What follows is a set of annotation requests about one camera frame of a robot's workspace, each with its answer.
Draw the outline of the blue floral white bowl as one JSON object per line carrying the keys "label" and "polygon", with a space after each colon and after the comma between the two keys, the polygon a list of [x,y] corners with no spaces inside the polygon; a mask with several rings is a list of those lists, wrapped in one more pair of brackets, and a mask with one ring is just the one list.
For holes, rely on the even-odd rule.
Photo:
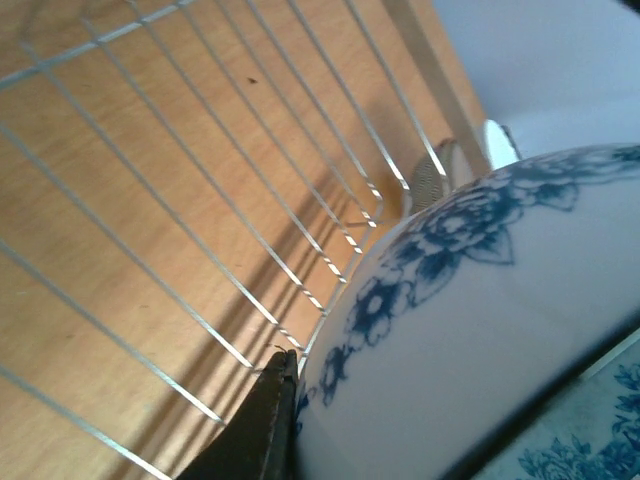
{"label": "blue floral white bowl", "polygon": [[472,181],[362,261],[310,349],[299,479],[635,479],[639,149]]}

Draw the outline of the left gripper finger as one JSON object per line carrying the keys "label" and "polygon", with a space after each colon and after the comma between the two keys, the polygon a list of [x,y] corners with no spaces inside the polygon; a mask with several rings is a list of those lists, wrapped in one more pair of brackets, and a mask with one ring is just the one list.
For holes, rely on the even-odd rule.
{"label": "left gripper finger", "polygon": [[275,352],[231,421],[177,478],[291,479],[297,386],[296,351]]}

